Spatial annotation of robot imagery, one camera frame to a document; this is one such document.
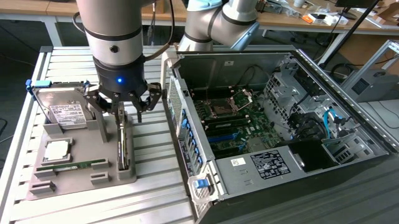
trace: hard drive label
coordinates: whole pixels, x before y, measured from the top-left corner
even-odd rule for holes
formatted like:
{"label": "hard drive label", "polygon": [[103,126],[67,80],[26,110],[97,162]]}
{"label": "hard drive label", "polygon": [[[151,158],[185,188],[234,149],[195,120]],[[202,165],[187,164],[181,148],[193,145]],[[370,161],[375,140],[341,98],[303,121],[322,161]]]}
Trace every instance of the hard drive label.
{"label": "hard drive label", "polygon": [[61,126],[86,124],[86,116],[81,104],[55,105],[50,106],[50,109]]}
{"label": "hard drive label", "polygon": [[291,173],[278,150],[253,155],[251,159],[265,180]]}

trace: green circuit board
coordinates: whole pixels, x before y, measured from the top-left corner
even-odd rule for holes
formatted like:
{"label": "green circuit board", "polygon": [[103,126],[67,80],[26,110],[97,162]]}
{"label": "green circuit board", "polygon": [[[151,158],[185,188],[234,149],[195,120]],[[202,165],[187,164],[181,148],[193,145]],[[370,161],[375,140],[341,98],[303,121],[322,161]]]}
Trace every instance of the green circuit board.
{"label": "green circuit board", "polygon": [[217,98],[194,104],[217,158],[271,149],[282,141],[261,104],[249,95],[239,93],[234,103],[231,98]]}

